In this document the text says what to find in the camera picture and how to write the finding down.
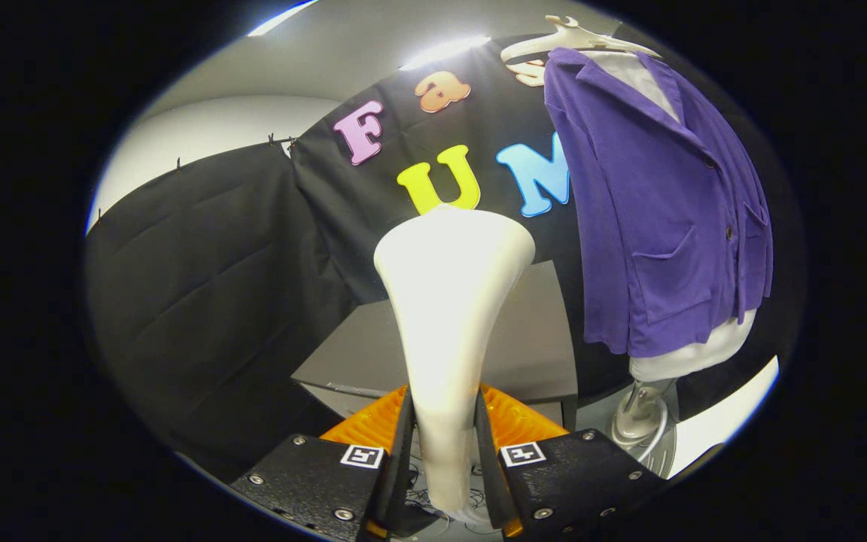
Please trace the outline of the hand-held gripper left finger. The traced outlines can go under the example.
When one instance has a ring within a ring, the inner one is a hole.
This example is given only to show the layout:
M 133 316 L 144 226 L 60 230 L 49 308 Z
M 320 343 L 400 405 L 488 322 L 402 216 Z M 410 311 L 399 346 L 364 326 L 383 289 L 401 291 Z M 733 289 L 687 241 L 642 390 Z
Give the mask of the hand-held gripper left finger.
M 403 385 L 319 437 L 292 434 L 231 488 L 317 539 L 386 540 L 403 524 L 413 429 Z

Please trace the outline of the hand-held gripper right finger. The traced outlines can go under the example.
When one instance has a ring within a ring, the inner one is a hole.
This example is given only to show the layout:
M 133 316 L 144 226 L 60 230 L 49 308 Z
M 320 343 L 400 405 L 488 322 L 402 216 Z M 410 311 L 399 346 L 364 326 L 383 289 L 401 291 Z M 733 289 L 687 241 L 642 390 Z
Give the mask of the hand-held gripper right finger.
M 506 539 L 581 539 L 665 489 L 606 434 L 569 432 L 490 385 L 475 429 L 486 511 Z

